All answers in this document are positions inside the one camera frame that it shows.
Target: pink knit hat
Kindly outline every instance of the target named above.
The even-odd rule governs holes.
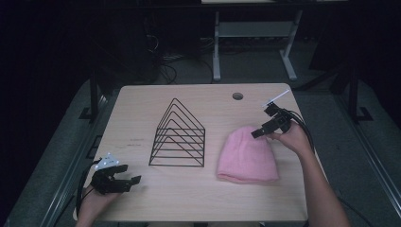
[[[235,183],[277,180],[277,167],[265,136],[254,139],[255,127],[242,127],[227,138],[218,160],[218,178]]]

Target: table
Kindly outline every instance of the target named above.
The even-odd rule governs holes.
[[[126,86],[119,93],[95,160],[110,152],[128,171],[142,175],[99,218],[113,221],[276,221],[305,220],[300,162],[292,151],[270,141],[280,180],[236,184],[216,176],[228,134],[260,127],[270,118],[262,104],[289,89],[284,83]],[[233,99],[241,93],[241,100]],[[153,139],[170,101],[178,98],[206,129],[204,167],[149,166]],[[278,98],[282,108],[300,113],[292,92]],[[91,181],[94,170],[88,175]]]
[[[317,0],[324,2],[346,2],[348,0]],[[202,0],[203,4],[262,4],[276,3],[273,0]],[[221,22],[219,12],[216,12],[215,21],[215,48],[213,53],[213,80],[221,80],[218,38],[220,37],[288,37],[287,45],[280,50],[280,57],[286,68],[288,78],[296,80],[297,75],[289,59],[289,53],[295,40],[295,35],[301,21],[303,11],[299,9],[291,21],[278,22]]]

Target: forearm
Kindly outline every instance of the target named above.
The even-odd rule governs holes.
[[[342,206],[312,151],[298,155],[304,172],[310,226],[350,226]]]

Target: triangular wire rack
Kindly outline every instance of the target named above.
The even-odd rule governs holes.
[[[205,128],[173,98],[154,136],[149,166],[204,167]]]

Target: tabletop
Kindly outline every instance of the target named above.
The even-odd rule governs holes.
[[[218,179],[218,157],[227,136],[243,126],[270,120],[262,104],[289,89],[284,83],[126,86],[119,93],[95,160],[110,152],[128,171],[116,179],[142,175],[99,218],[117,221],[305,220],[300,162],[278,141],[270,145],[279,180],[231,183]],[[236,100],[233,94],[241,94]],[[205,128],[204,167],[150,166],[156,129],[173,98]],[[292,92],[274,103],[300,114]],[[86,185],[94,170],[88,174]]]

